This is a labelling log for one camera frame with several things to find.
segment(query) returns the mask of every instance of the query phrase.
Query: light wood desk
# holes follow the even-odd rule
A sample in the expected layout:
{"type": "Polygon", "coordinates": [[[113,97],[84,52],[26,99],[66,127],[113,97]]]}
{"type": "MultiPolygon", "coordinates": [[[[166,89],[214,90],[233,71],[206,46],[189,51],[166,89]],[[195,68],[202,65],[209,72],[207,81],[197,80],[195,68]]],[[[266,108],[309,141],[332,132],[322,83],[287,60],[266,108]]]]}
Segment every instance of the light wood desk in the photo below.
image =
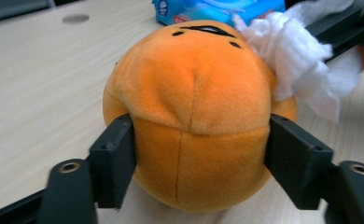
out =
{"type": "MultiPolygon", "coordinates": [[[[161,27],[146,0],[83,1],[0,22],[0,208],[46,186],[51,167],[88,155],[105,129],[102,92],[115,62],[161,27]],[[84,13],[81,24],[63,17],[84,13]]],[[[334,161],[364,162],[364,78],[343,100],[340,123],[300,105],[299,124],[336,150],[334,161]]],[[[119,212],[100,223],[323,223],[299,211],[272,179],[251,199],[223,212],[188,214],[147,195],[134,182],[119,212]]]]}

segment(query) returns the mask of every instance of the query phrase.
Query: orange plush toy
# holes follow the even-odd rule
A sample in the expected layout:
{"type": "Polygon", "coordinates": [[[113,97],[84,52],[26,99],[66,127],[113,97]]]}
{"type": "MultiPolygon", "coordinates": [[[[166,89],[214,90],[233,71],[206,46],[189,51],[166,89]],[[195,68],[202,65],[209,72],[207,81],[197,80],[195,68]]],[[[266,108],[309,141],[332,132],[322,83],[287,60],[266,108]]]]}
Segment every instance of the orange plush toy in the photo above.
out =
{"type": "Polygon", "coordinates": [[[190,212],[226,209],[269,179],[263,161],[276,102],[273,71],[230,26],[189,21],[161,28],[117,63],[104,92],[106,124],[130,113],[135,180],[190,212]]]}

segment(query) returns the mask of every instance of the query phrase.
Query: plush toy eye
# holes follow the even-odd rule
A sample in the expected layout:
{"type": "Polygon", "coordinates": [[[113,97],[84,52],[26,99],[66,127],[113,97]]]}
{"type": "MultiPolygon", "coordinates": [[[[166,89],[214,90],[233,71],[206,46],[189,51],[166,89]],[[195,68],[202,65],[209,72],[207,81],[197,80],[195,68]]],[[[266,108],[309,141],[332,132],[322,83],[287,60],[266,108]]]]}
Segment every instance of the plush toy eye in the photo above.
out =
{"type": "Polygon", "coordinates": [[[179,32],[173,33],[173,36],[182,35],[182,34],[184,34],[184,33],[182,31],[179,31],[179,32]]]}
{"type": "Polygon", "coordinates": [[[236,48],[238,48],[238,49],[240,49],[241,48],[241,46],[240,45],[238,45],[237,43],[235,43],[235,42],[229,42],[229,43],[231,43],[231,45],[232,46],[234,46],[234,47],[236,47],[236,48]]]}

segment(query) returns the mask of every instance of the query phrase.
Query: plush toy face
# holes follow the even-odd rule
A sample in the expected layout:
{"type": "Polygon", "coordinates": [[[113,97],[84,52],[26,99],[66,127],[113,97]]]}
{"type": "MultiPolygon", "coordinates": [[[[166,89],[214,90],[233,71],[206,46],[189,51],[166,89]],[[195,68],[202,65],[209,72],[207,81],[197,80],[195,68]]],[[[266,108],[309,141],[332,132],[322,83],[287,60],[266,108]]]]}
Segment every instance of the plush toy face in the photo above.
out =
{"type": "Polygon", "coordinates": [[[273,102],[273,72],[230,26],[171,25],[147,36],[106,83],[106,124],[130,113],[135,180],[173,207],[207,212],[244,201],[268,180],[272,112],[294,119],[293,99],[273,102]]]}

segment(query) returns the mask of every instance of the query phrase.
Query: orange fabric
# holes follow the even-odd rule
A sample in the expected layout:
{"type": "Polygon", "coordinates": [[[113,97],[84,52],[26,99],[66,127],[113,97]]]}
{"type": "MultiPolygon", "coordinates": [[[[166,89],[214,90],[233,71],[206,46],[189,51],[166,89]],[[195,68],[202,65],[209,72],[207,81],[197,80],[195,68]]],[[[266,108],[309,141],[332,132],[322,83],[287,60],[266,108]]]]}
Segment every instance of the orange fabric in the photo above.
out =
{"type": "Polygon", "coordinates": [[[293,98],[272,101],[275,84],[230,26],[179,23],[120,59],[105,86],[105,122],[131,114],[134,176],[147,192],[186,211],[225,209],[270,176],[263,164],[270,114],[296,118],[293,98]]]}

